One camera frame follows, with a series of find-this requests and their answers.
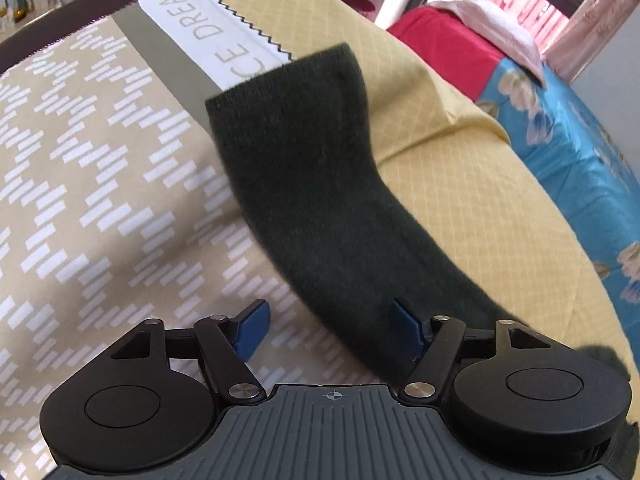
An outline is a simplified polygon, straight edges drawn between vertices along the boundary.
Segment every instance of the metal screw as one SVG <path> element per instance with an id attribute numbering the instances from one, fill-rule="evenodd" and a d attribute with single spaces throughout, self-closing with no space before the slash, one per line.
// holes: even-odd
<path id="1" fill-rule="evenodd" d="M 229 395 L 236 399 L 253 399 L 260 394 L 260 388 L 251 383 L 234 384 L 229 388 Z"/>
<path id="2" fill-rule="evenodd" d="M 426 399 L 427 397 L 431 397 L 436 392 L 436 389 L 429 383 L 410 383 L 404 387 L 404 392 L 409 397 Z"/>

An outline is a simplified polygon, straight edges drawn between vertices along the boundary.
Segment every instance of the curtain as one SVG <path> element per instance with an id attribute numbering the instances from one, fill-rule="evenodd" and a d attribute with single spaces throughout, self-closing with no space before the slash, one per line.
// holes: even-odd
<path id="1" fill-rule="evenodd" d="M 640 0 L 585 0 L 543 52 L 546 63 L 571 83 L 609 43 L 639 3 Z"/>

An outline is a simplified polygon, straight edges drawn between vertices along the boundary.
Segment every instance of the red blanket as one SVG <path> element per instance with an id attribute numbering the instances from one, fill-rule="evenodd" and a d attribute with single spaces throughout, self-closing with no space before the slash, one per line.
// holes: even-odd
<path id="1" fill-rule="evenodd" d="M 409 11 L 388 31 L 474 102 L 505 57 L 457 17 L 433 7 Z"/>

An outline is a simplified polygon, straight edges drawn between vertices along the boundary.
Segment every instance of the pink railing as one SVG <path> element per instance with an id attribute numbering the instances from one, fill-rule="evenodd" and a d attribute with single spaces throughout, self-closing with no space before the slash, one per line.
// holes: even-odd
<path id="1" fill-rule="evenodd" d="M 491 0 L 515 17 L 526 28 L 540 52 L 553 42 L 569 22 L 568 18 L 546 0 Z"/>

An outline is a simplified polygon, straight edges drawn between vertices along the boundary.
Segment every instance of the gray ribbed panel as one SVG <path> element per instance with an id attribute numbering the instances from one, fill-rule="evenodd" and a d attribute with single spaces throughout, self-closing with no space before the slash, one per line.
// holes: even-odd
<path id="1" fill-rule="evenodd" d="M 233 408 L 198 450 L 135 480 L 524 480 L 453 439 L 430 408 L 398 404 L 385 386 L 281 386 Z M 49 480 L 91 480 L 66 466 Z M 615 480 L 603 466 L 555 480 Z"/>

